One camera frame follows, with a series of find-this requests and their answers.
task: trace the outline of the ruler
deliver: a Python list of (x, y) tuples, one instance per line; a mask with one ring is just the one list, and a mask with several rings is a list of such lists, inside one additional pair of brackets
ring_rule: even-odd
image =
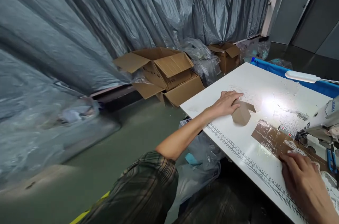
[(280, 186), (280, 184), (276, 182), (267, 172), (265, 172), (259, 164), (255, 163), (248, 155), (246, 155), (244, 151), (225, 136), (213, 123), (209, 123), (206, 128), (209, 129), (235, 157), (240, 159), (245, 166), (252, 171), (264, 185), (267, 186), (268, 189), (273, 191), (283, 203), (285, 203), (299, 218), (307, 223), (304, 214), (300, 208), (297, 207), (289, 193), (283, 189), (282, 186)]

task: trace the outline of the light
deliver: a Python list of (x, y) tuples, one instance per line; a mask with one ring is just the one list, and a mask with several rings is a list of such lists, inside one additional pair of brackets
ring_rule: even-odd
[(301, 72), (296, 72), (293, 70), (289, 70), (285, 73), (285, 77), (289, 79), (294, 79), (294, 80), (299, 80), (303, 82), (308, 82), (308, 83), (315, 83), (316, 81), (321, 80), (320, 77), (317, 77), (315, 75), (311, 74), (306, 74), (306, 73), (301, 73)]

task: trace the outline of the white table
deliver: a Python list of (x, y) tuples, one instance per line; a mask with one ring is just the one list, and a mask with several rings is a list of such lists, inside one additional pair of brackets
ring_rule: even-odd
[(231, 116), (225, 116), (206, 126), (204, 132), (294, 223), (305, 222), (286, 191), (281, 162), (251, 135), (259, 119), (276, 128), (283, 121), (290, 129), (299, 130), (304, 127), (304, 122), (299, 119), (298, 124), (289, 124), (289, 115), (296, 116), (294, 110), (298, 110), (311, 116), (331, 98), (244, 63), (180, 107), (194, 118), (211, 106), (223, 90), (244, 93), (241, 100), (253, 104), (257, 112), (251, 114), (246, 126), (236, 125)]

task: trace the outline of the floor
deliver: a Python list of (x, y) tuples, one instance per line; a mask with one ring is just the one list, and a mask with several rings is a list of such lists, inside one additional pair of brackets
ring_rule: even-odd
[(290, 61), (293, 70), (339, 81), (339, 60), (317, 55), (295, 46), (271, 43), (267, 60), (275, 58)]
[[(122, 128), (59, 165), (29, 190), (0, 194), (1, 223), (70, 223), (109, 191), (125, 168), (174, 132), (186, 115), (154, 97), (118, 112)], [(182, 164), (183, 156), (177, 161)], [(167, 223), (176, 219), (176, 210)]]

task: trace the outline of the blue fabric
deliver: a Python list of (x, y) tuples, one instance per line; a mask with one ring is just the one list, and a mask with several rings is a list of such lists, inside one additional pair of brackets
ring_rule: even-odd
[[(284, 67), (280, 67), (278, 65), (272, 64), (272, 63), (268, 63), (266, 61), (263, 60), (259, 60), (255, 57), (252, 58), (251, 64), (267, 70), (273, 74), (276, 74), (278, 76), (285, 77), (285, 73), (286, 71), (290, 70), (290, 69), (286, 69)], [(329, 96), (331, 98), (335, 98), (339, 95), (339, 86), (336, 84), (332, 84), (332, 83), (328, 83), (328, 82), (324, 82), (324, 81), (317, 81), (316, 83), (307, 83), (307, 82), (303, 82), (303, 81), (298, 81), (298, 80), (293, 80), (295, 82), (299, 82), (302, 86), (305, 86), (311, 90), (314, 90), (316, 92), (319, 92), (323, 95)]]

